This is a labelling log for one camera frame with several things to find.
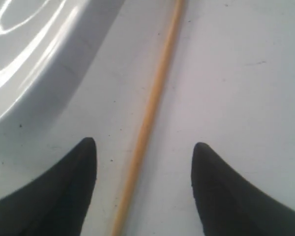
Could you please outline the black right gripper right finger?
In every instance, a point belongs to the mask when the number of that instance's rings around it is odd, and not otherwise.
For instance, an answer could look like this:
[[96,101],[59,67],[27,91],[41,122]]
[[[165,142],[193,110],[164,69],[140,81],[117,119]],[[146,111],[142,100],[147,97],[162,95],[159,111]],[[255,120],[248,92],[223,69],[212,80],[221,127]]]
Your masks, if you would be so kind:
[[295,211],[268,196],[197,143],[191,185],[206,236],[295,236]]

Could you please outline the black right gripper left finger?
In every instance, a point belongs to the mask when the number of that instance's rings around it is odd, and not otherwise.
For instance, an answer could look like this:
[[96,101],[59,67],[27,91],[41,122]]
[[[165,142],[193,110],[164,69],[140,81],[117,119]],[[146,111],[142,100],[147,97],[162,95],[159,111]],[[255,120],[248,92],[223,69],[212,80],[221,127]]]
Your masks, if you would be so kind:
[[0,199],[0,236],[79,236],[97,176],[95,140],[83,138],[41,176]]

